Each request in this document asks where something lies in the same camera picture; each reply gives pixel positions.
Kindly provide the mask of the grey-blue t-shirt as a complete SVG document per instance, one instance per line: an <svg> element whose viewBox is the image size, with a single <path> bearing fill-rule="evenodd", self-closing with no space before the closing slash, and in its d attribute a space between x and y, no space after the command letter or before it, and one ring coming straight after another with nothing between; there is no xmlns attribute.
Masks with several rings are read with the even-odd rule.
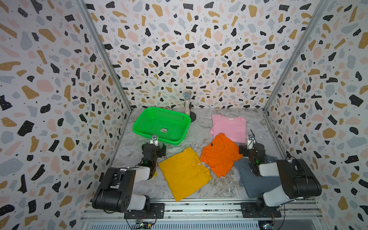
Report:
<svg viewBox="0 0 368 230"><path fill-rule="evenodd" d="M240 187L244 187L249 198L260 197L263 193L281 185L279 176L256 176L251 172L248 158L241 158L234 163L240 173Z"/></svg>

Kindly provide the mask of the orange t-shirt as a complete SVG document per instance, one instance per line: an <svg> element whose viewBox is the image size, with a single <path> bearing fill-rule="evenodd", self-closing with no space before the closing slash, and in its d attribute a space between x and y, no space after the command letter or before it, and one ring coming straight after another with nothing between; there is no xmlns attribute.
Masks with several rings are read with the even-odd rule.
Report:
<svg viewBox="0 0 368 230"><path fill-rule="evenodd" d="M239 146L223 133L218 134L202 150L200 156L200 160L209 165L218 178L225 177L234 166L234 163L241 158L242 155L239 154Z"/></svg>

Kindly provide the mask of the yellow t-shirt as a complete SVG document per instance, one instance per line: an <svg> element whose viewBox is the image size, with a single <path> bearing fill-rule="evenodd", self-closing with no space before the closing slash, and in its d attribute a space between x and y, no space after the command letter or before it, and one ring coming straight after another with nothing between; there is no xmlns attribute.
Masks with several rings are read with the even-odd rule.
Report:
<svg viewBox="0 0 368 230"><path fill-rule="evenodd" d="M177 202L192 195L212 179L210 170L202 164L192 148L186 148L159 163L159 168Z"/></svg>

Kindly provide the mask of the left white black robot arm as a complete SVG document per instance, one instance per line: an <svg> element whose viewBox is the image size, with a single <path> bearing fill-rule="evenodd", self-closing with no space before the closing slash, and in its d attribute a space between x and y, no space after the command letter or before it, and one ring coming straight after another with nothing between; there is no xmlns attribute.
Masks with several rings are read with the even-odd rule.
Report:
<svg viewBox="0 0 368 230"><path fill-rule="evenodd" d="M134 167L110 167L104 174L102 181L92 199L94 209L106 213L135 214L138 218L148 217L153 208L147 195L133 193L135 183L146 181L154 177L157 160L166 155L166 145L154 143L142 146L143 157Z"/></svg>

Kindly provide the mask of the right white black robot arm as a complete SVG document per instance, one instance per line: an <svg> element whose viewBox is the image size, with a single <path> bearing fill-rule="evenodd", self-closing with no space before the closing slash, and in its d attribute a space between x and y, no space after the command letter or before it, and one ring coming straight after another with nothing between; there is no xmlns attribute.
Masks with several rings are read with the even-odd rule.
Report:
<svg viewBox="0 0 368 230"><path fill-rule="evenodd" d="M275 208L322 193L320 182L303 159L269 156L260 143L240 145L239 155L241 159L234 164L239 184L260 207Z"/></svg>

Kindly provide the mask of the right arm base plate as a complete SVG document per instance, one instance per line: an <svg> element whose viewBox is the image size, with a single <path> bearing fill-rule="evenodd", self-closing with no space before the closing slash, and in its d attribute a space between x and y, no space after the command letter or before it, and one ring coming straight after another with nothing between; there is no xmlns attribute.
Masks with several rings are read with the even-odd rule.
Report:
<svg viewBox="0 0 368 230"><path fill-rule="evenodd" d="M241 212L243 218L280 218L280 208L268 207L256 202L242 202Z"/></svg>

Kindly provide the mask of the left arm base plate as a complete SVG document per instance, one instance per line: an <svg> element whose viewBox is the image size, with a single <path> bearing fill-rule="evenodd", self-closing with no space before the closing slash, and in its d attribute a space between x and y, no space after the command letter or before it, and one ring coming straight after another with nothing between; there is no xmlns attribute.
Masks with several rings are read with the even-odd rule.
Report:
<svg viewBox="0 0 368 230"><path fill-rule="evenodd" d="M124 214L126 219L163 219L164 203L150 203L143 210L128 210Z"/></svg>

